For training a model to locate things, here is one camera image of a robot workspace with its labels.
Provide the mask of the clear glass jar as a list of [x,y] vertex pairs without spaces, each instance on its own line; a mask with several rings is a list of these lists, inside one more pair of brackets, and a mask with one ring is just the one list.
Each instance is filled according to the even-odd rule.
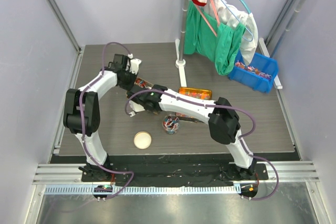
[[175,134],[180,128],[180,119],[174,114],[168,114],[163,119],[162,126],[167,134]]

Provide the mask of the round wooden jar lid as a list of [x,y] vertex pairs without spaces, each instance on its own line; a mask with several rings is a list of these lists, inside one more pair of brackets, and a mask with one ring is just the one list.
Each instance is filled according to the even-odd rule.
[[148,132],[138,132],[133,138],[134,145],[141,150],[148,148],[152,143],[151,135]]

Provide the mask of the gold tin of gummy candies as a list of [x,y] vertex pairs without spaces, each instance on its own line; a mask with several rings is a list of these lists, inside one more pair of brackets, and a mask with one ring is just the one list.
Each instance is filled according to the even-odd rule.
[[[201,100],[211,100],[212,99],[212,91],[206,89],[196,89],[196,88],[187,88],[180,87],[179,94],[186,95],[189,97],[201,99]],[[192,122],[192,123],[201,123],[202,121],[194,118],[192,116],[176,113],[175,114],[181,121]]]

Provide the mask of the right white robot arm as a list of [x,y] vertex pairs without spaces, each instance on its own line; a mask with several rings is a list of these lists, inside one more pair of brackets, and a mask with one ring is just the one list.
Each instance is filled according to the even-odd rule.
[[[150,89],[134,85],[127,91],[127,98],[126,105],[132,108],[130,116],[141,111],[176,112],[208,125],[211,138],[229,150],[239,177],[250,179],[255,175],[257,161],[244,137],[253,133],[256,121],[250,113],[231,106],[227,99],[220,97],[217,101],[201,100],[160,85],[154,85]],[[250,117],[253,123],[252,129],[245,134],[241,130],[238,111]]]

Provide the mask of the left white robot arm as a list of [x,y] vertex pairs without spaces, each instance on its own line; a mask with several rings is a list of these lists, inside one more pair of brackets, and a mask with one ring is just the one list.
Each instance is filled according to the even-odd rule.
[[99,100],[115,87],[131,90],[141,62],[132,54],[115,54],[113,61],[103,66],[93,80],[79,89],[68,89],[66,92],[64,127],[80,141],[86,155],[86,168],[93,169],[94,176],[102,182],[107,181],[113,171],[98,133]]

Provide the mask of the white clothes rack stand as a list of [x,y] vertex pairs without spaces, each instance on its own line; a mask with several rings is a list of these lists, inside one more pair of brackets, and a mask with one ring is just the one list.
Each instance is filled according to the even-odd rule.
[[[249,7],[246,5],[246,3],[243,0],[239,0],[241,4],[244,6],[247,12],[250,13]],[[185,74],[185,65],[186,61],[183,58],[183,49],[184,49],[184,43],[185,43],[185,30],[186,30],[186,15],[187,15],[187,8],[188,8],[188,0],[183,0],[183,6],[182,6],[182,25],[181,25],[181,32],[180,32],[180,39],[175,40],[175,48],[176,48],[176,57],[177,60],[175,62],[175,66],[178,69],[179,75],[180,75],[180,84],[183,87],[187,87],[187,81],[186,81],[186,74]],[[258,39],[258,47],[263,55],[270,58],[270,53],[267,49],[266,43],[264,38],[260,37]],[[283,86],[280,82],[279,77],[273,76],[274,81],[273,85],[275,89],[281,90],[283,89]]]

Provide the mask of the green cloth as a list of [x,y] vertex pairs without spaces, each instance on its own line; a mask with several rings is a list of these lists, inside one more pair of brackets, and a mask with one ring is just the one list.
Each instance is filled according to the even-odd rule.
[[245,26],[241,23],[236,28],[217,24],[209,14],[198,11],[189,1],[184,53],[198,53],[214,63],[219,75],[228,75],[234,68]]

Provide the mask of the white cloth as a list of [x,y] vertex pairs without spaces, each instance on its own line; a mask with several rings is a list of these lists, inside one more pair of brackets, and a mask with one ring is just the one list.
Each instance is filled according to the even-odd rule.
[[241,38],[240,53],[246,65],[251,64],[258,45],[258,28],[254,19],[253,13],[239,10],[234,5],[229,4],[226,0],[212,0],[207,8],[207,13],[229,26],[232,29],[237,28],[238,25],[244,25],[245,31]]

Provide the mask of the blue plastic bin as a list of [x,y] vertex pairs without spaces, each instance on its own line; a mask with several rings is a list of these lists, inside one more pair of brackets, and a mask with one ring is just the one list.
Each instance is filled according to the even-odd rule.
[[278,71],[279,67],[276,60],[259,53],[255,53],[250,65],[246,65],[239,51],[228,78],[244,84],[255,91],[269,93]]

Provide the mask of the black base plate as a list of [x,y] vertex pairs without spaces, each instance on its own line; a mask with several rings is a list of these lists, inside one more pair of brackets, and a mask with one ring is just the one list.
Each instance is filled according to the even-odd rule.
[[108,156],[104,166],[116,174],[86,163],[79,167],[81,180],[129,187],[201,187],[269,178],[265,164],[253,162],[254,171],[248,175],[229,154]]

